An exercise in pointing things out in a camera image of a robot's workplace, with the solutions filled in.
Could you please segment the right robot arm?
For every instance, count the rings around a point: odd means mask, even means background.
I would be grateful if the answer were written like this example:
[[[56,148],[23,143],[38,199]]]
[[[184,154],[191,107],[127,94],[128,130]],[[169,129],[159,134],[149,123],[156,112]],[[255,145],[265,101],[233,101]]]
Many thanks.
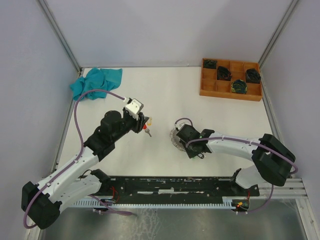
[[[211,129],[197,131],[192,125],[182,124],[170,132],[171,142],[188,157],[203,158],[208,154],[228,154],[253,163],[237,169],[230,178],[229,189],[236,196],[251,187],[268,182],[277,187],[298,171],[295,155],[272,134],[261,138],[225,135]]]

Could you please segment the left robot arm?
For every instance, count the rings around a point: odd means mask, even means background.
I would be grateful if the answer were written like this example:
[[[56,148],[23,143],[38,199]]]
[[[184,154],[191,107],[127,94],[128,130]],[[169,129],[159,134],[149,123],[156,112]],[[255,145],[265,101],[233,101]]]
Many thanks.
[[[51,226],[59,215],[82,198],[98,193],[106,195],[111,189],[108,176],[100,169],[78,180],[81,174],[101,162],[115,149],[115,143],[130,131],[139,133],[149,117],[142,112],[137,117],[124,109],[122,113],[108,111],[93,134],[81,145],[80,152],[63,167],[36,184],[27,182],[22,188],[21,208],[24,211],[23,225],[31,229],[27,219],[44,230]]]

